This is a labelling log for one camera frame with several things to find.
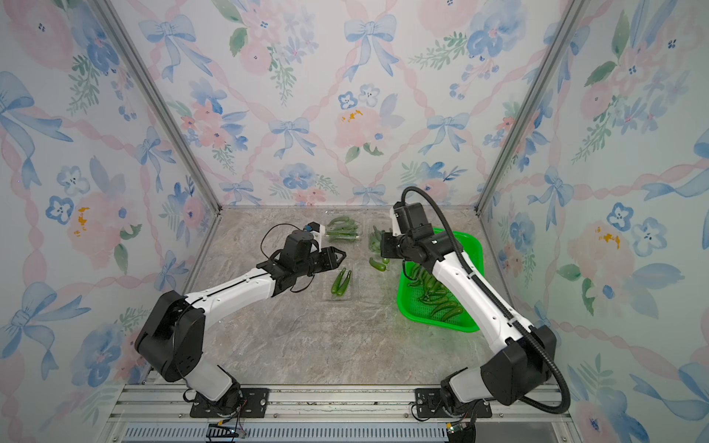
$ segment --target wire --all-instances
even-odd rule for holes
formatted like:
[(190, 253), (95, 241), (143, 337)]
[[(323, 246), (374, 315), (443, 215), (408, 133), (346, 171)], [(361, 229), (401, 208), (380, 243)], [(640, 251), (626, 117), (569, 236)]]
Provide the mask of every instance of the wire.
[(561, 391), (562, 394), (562, 401), (559, 405), (557, 406), (548, 406), (545, 405), (544, 403), (540, 403), (536, 400), (533, 400), (527, 396), (523, 396), (520, 398), (520, 400), (524, 403), (527, 403), (528, 405), (537, 408), (538, 410), (544, 411), (549, 414), (563, 414), (565, 413), (568, 409), (569, 406), (571, 405), (571, 394), (569, 392), (569, 385), (566, 384), (566, 380), (564, 379), (564, 376), (562, 375), (561, 371), (559, 370), (559, 367), (554, 363), (554, 360), (551, 358), (549, 353), (547, 352), (546, 349), (544, 349), (538, 342), (537, 340), (532, 336), (532, 334), (527, 331), (527, 329), (520, 324), (519, 321), (514, 319), (514, 315), (507, 309), (502, 302), (500, 301), (495, 294), (490, 291), (490, 288), (487, 287), (486, 284), (482, 282), (480, 277), (477, 276), (477, 274), (473, 274), (474, 271), (471, 269), (471, 267), (468, 265), (468, 263), (465, 261), (465, 258), (463, 258), (463, 253), (460, 250), (460, 246), (458, 246), (458, 241), (455, 240), (455, 237), (453, 235), (453, 230), (450, 228), (450, 225), (448, 224), (448, 220), (446, 220), (445, 216), (443, 215), (443, 212), (441, 209), (438, 207), (436, 204), (435, 200), (431, 198), (424, 190), (417, 188), (416, 186), (407, 186), (403, 192), (401, 193), (401, 203), (406, 202), (406, 194), (409, 192), (416, 192), (417, 194), (420, 194), (433, 208), (433, 210), (436, 212), (436, 215), (438, 216), (438, 219), (441, 221), (443, 224), (443, 228), (445, 229), (445, 232), (448, 236), (448, 240), (450, 240), (451, 244), (453, 245), (453, 250), (455, 251), (456, 257), (458, 257), (458, 261), (460, 262), (460, 265), (463, 267), (465, 272), (468, 273), (469, 278), (485, 293), (485, 295), (490, 299), (490, 301), (497, 307), (500, 312), (505, 316), (507, 320), (513, 320), (512, 321), (512, 326), (515, 327), (517, 331), (520, 332), (522, 337), (524, 337), (525, 342), (527, 342), (539, 355), (542, 357), (542, 360), (544, 360), (544, 363), (547, 364), (547, 367), (549, 367), (549, 370), (552, 372), (552, 375), (554, 378), (557, 380), (557, 384), (559, 385), (559, 390)]
[(406, 277), (407, 279), (413, 281), (411, 277), (409, 277), (406, 273), (406, 260), (401, 260), (401, 271), (403, 272), (403, 276)]
[[(438, 411), (438, 409), (441, 407), (441, 402), (442, 402), (442, 401), (443, 401), (443, 400), (439, 400), (439, 401), (438, 401), (438, 404), (436, 405), (436, 408), (433, 410), (433, 414), (435, 414), (435, 413)], [(419, 418), (419, 417), (416, 417), (416, 414), (413, 412), (413, 407), (414, 407), (414, 406), (416, 406), (416, 403), (411, 403), (411, 417), (414, 417), (414, 418), (416, 419), (416, 421), (418, 421), (418, 422), (427, 422), (428, 420), (431, 420), (432, 417), (429, 417), (429, 418)]]
[(262, 254), (264, 255), (264, 257), (266, 257), (267, 259), (270, 259), (271, 257), (267, 256), (266, 253), (264, 252), (264, 240), (266, 240), (266, 237), (268, 237), (268, 234), (270, 234), (271, 231), (273, 231), (273, 229), (275, 229), (275, 228), (277, 228), (277, 227), (279, 227), (279, 226), (292, 226), (292, 227), (294, 227), (294, 228), (296, 228), (296, 229), (300, 229), (299, 227), (297, 227), (297, 226), (295, 226), (295, 225), (292, 225), (291, 223), (279, 223), (279, 224), (277, 224), (277, 225), (271, 226), (271, 229), (269, 229), (268, 232), (266, 232), (266, 235), (264, 235), (264, 237), (261, 239), (261, 246), (260, 246), (260, 248), (261, 248), (261, 253), (262, 253)]
[(302, 288), (302, 289), (299, 289), (299, 290), (297, 290), (297, 291), (294, 291), (293, 288), (291, 287), (291, 292), (292, 292), (292, 293), (298, 293), (298, 292), (303, 292), (303, 291), (305, 291), (305, 290), (310, 286), (310, 284), (313, 283), (313, 280), (315, 280), (315, 274), (313, 274), (313, 276), (311, 277), (311, 280), (308, 282), (308, 284), (306, 284), (306, 287), (305, 287), (305, 288)]

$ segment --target wallpaper wall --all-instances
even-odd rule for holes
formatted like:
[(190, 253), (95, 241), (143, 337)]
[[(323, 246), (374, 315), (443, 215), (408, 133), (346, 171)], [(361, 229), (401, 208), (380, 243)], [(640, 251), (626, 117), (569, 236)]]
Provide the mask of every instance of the wallpaper wall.
[(701, 0), (593, 0), (485, 208), (585, 443), (709, 442), (707, 23)]
[(114, 6), (224, 204), (469, 204), (566, 0)]
[(0, 11), (0, 441), (95, 442), (212, 213), (86, 4)]

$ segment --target robotic arm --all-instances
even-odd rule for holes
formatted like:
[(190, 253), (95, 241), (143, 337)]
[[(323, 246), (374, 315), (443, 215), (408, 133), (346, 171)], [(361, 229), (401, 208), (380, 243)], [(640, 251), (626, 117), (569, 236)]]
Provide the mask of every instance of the robotic arm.
[[(421, 203), (407, 204), (416, 192), (435, 210), (445, 231), (434, 234)], [(414, 186), (404, 189), (390, 211), (392, 231), (381, 239), (381, 255), (419, 263), (443, 283), (480, 327), (495, 355), (479, 368), (462, 369), (441, 382), (441, 399), (452, 414), (462, 414), (478, 399), (494, 398), (503, 405), (521, 400), (548, 413), (562, 414), (570, 404), (564, 377), (554, 363), (556, 337), (547, 327), (536, 328), (512, 309), (480, 275), (453, 236), (436, 202)], [(561, 404), (549, 407), (526, 397), (554, 376), (562, 393)]]
[[(432, 205), (444, 232), (434, 234), (420, 203), (405, 203), (411, 191)], [(548, 413), (566, 412), (570, 394), (554, 363), (553, 332), (547, 326), (534, 327), (499, 297), (475, 270), (440, 209), (424, 191), (406, 188), (390, 214), (393, 232), (382, 236), (382, 257), (419, 263), (446, 285), (475, 319), (495, 353), (479, 368), (462, 369), (441, 382), (441, 399), (448, 412), (469, 412), (477, 400), (485, 398), (504, 405), (521, 400)], [(255, 301), (291, 288), (300, 276), (338, 268), (346, 254), (334, 247), (321, 248), (323, 231), (317, 223), (293, 231), (283, 249), (232, 281), (185, 297), (175, 291), (162, 294), (135, 341), (135, 350), (166, 381), (184, 378), (196, 391), (196, 403), (208, 404), (218, 415), (233, 415), (244, 404), (244, 395), (230, 374), (201, 358), (204, 331)], [(550, 407), (526, 397), (550, 376), (562, 392), (560, 405)]]
[(229, 416), (243, 404), (240, 384), (214, 363), (202, 359), (204, 331), (251, 303), (275, 297), (298, 277), (336, 269), (347, 256), (335, 247), (320, 248), (324, 228), (310, 223), (293, 231), (283, 249), (246, 274), (205, 291), (181, 297), (164, 293), (135, 341), (135, 350), (166, 381), (181, 378), (196, 391), (195, 402)]

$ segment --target green basket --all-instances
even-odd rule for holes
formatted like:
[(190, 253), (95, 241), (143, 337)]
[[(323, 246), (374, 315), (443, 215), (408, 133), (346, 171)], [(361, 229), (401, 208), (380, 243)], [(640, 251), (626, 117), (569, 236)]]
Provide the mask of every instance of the green basket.
[[(436, 233), (442, 231), (443, 229), (439, 228), (433, 229), (433, 232)], [(485, 270), (483, 269), (483, 247), (478, 239), (464, 232), (453, 231), (453, 235), (458, 239), (460, 244), (463, 245), (463, 250), (468, 253), (470, 260), (472, 260), (477, 270), (480, 271), (480, 274), (485, 276)], [(411, 262), (406, 263), (406, 273), (408, 275), (411, 275), (413, 265), (414, 263)], [(423, 288), (421, 286), (415, 286), (412, 288), (408, 285), (408, 283), (409, 280), (403, 275), (402, 272), (399, 279), (396, 304), (399, 306), (399, 310), (404, 317), (414, 322), (447, 327), (448, 329), (453, 329), (460, 332), (475, 332), (480, 330), (478, 325), (475, 323), (475, 320), (470, 317), (468, 312), (463, 312), (460, 315), (456, 315), (445, 323), (440, 321), (440, 318), (445, 315), (446, 310), (437, 312), (434, 317), (431, 317), (431, 312), (433, 312), (435, 306), (425, 305), (418, 300), (423, 295)], [(450, 298), (451, 301), (457, 301), (457, 299), (450, 292), (448, 292), (448, 298)]]

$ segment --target green chili pepper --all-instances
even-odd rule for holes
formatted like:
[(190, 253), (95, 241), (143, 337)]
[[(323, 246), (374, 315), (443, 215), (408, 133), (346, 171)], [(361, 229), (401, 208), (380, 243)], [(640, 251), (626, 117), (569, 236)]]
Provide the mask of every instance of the green chili pepper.
[(436, 309), (433, 310), (431, 315), (436, 314), (436, 312), (438, 312), (439, 310), (455, 308), (456, 306), (458, 306), (458, 303), (455, 303), (454, 301), (449, 301), (447, 303), (440, 304), (438, 305), (438, 307), (436, 307)]
[(449, 319), (455, 317), (456, 315), (461, 315), (464, 312), (465, 312), (465, 309), (458, 306), (457, 308), (453, 308), (453, 309), (449, 310), (448, 312), (446, 312), (445, 315), (443, 315), (443, 318), (441, 319), (441, 321), (444, 322), (446, 320), (449, 320)]
[(341, 217), (335, 217), (332, 220), (330, 220), (330, 222), (328, 223), (328, 226), (332, 226), (338, 222), (347, 222), (347, 221), (350, 221), (350, 218), (347, 217), (346, 215), (343, 215)]
[(330, 289), (331, 293), (337, 293), (337, 290), (340, 288), (342, 276), (345, 275), (345, 272), (347, 272), (347, 268), (342, 268), (342, 271), (340, 271), (340, 273), (337, 275), (337, 278), (335, 279), (335, 283), (333, 283), (333, 287)]
[(342, 297), (345, 294), (347, 287), (350, 285), (350, 278), (351, 277), (352, 277), (352, 271), (347, 271), (347, 276), (345, 277), (345, 281), (342, 283), (340, 288), (337, 290), (338, 297)]
[(424, 305), (429, 305), (429, 306), (436, 306), (441, 303), (447, 303), (448, 302), (448, 297), (439, 297), (439, 298), (431, 298), (430, 300), (421, 300), (421, 303)]
[(377, 271), (384, 272), (386, 271), (386, 265), (384, 263), (379, 263), (377, 260), (375, 260), (373, 257), (369, 259), (369, 264), (375, 268)]

